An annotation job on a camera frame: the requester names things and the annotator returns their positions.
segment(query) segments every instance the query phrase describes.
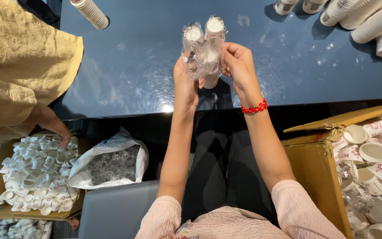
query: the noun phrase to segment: glossy table surface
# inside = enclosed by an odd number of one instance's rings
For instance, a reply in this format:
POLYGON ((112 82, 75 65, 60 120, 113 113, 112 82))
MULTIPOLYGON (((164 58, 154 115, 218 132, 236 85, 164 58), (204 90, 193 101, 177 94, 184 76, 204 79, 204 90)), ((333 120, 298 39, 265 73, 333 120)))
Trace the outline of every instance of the glossy table surface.
MULTIPOLYGON (((351 42, 301 4, 280 16, 266 0, 94 0, 110 19, 97 30, 63 0, 61 30, 83 36, 76 79, 54 110, 62 119, 126 117, 173 110, 172 69, 183 25, 222 17, 227 40, 252 50, 270 106, 382 99, 382 58, 375 43, 351 42)), ((239 107, 232 79, 199 90, 198 111, 239 107)))

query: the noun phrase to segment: pink textured top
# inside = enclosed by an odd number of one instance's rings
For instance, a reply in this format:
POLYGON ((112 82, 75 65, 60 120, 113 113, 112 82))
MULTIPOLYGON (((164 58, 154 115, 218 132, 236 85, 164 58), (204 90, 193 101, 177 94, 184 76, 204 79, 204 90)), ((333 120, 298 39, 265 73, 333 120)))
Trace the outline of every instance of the pink textured top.
POLYGON ((345 236, 318 210, 296 181, 283 180, 272 189, 281 229, 232 207, 222 207, 183 225, 181 205, 171 196, 157 198, 141 222, 137 239, 308 239, 345 236))

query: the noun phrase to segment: plastic bag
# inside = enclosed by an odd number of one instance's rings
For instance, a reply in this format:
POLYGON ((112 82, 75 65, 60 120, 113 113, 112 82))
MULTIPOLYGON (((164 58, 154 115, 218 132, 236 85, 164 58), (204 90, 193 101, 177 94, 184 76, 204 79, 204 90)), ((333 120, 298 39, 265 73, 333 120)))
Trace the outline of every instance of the plastic bag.
POLYGON ((125 128, 121 128, 120 131, 113 137, 104 140, 97 144, 92 149, 84 153, 73 165, 68 183, 71 187, 78 187, 83 189, 96 189, 101 187, 112 187, 124 184, 130 184, 134 182, 141 182, 144 172, 148 166, 148 149, 144 143, 139 140, 135 140, 129 134, 125 128), (128 149, 134 145, 138 145, 139 149, 136 155, 135 163, 135 181, 128 178, 122 178, 114 181, 104 182, 99 185, 95 185, 93 182, 94 175, 88 169, 88 165, 95 158, 100 155, 112 152, 118 152, 120 150, 128 149))
POLYGON ((205 25, 205 33, 198 22, 189 23, 182 30, 182 58, 188 78, 196 81, 205 79, 205 88, 216 86, 221 75, 222 47, 227 30, 220 17, 210 16, 205 25))

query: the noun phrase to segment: red string bracelet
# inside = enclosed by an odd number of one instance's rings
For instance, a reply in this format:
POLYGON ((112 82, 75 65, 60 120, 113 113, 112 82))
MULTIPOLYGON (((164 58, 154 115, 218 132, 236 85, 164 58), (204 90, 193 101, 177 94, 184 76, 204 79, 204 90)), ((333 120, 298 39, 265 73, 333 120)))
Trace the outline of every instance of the red string bracelet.
POLYGON ((248 109, 244 108, 243 105, 241 105, 241 111, 243 113, 256 113, 256 112, 261 112, 261 111, 264 111, 268 108, 268 104, 266 103, 266 99, 263 98, 263 101, 260 102, 259 106, 256 106, 256 107, 249 107, 248 109))

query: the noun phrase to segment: open cardboard box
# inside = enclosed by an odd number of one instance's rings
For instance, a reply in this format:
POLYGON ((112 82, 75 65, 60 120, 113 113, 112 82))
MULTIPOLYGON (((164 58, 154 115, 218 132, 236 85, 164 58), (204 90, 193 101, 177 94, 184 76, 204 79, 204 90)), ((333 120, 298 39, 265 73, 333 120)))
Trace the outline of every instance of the open cardboard box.
MULTIPOLYGON (((41 136, 41 135, 48 135, 48 136, 55 136, 52 132, 45 132, 45 133, 37 133, 35 136, 41 136)), ((13 143, 19 142, 20 139, 13 139, 6 143, 1 144, 0 148, 0 170, 2 168, 2 161, 7 157, 13 156, 13 143)), ((93 139, 93 138, 78 138, 78 155, 81 156, 83 153, 91 149, 93 146, 97 145, 101 139, 93 139)), ((3 175, 0 173, 0 195, 5 192, 5 184, 3 181, 3 175)), ((43 219, 43 220, 56 220, 56 221, 62 221, 62 220, 68 220, 72 218, 75 215, 78 215, 81 213, 83 200, 85 196, 85 191, 80 190, 78 193, 78 197, 74 201, 74 204, 72 206, 72 209, 70 212, 51 212, 49 215, 42 215, 39 210, 32 210, 30 212, 13 212, 11 211, 12 206, 8 203, 5 203, 3 205, 0 205, 0 208, 3 208, 0 210, 0 219, 43 219)))
POLYGON ((297 181, 305 188, 322 214, 348 239, 352 239, 346 209, 337 178, 332 142, 345 127, 382 117, 382 106, 372 107, 284 130, 309 130, 309 134, 284 140, 282 144, 297 181))

